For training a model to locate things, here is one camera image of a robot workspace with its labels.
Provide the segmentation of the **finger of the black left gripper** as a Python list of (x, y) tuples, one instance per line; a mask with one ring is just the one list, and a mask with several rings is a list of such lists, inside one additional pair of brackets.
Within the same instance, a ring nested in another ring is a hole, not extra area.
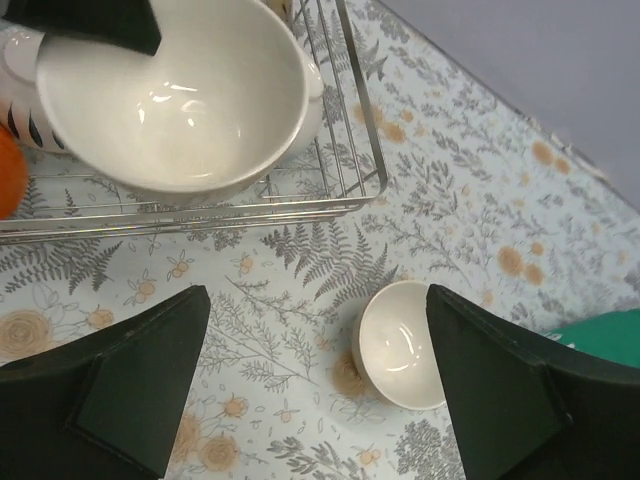
[(148, 0), (6, 0), (1, 18), (44, 34), (153, 56), (162, 34)]

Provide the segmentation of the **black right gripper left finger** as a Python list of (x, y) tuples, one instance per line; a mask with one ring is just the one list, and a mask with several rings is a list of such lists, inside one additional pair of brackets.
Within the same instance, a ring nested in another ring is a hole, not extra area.
[(2, 366), (2, 478), (163, 478), (209, 312), (206, 288), (190, 286)]

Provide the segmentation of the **beige floral bowl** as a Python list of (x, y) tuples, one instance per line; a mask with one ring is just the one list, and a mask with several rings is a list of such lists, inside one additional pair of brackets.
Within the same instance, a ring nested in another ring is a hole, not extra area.
[(147, 56), (48, 35), (36, 85), (65, 148), (168, 203), (223, 201), (283, 160), (309, 90), (299, 43), (259, 1), (157, 1)]

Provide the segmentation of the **white round bowl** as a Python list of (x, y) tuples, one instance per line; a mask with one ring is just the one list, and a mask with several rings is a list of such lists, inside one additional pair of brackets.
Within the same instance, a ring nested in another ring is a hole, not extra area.
[(299, 132), (284, 153), (284, 160), (298, 157), (308, 150), (320, 131), (323, 117), (324, 81), (320, 69), (301, 46), (298, 46), (298, 50), (305, 62), (305, 78), (309, 90), (308, 106)]

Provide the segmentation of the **pale green rimmed bowl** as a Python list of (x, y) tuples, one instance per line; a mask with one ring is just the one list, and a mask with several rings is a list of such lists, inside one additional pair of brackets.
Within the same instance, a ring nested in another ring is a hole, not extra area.
[(360, 376), (398, 407), (426, 411), (445, 404), (426, 314), (428, 285), (389, 284), (367, 303), (353, 329), (352, 352)]

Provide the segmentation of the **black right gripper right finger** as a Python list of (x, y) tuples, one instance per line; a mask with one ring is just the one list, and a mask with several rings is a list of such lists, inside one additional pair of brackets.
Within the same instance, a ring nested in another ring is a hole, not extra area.
[(426, 316), (469, 479), (636, 479), (639, 371), (432, 284)]

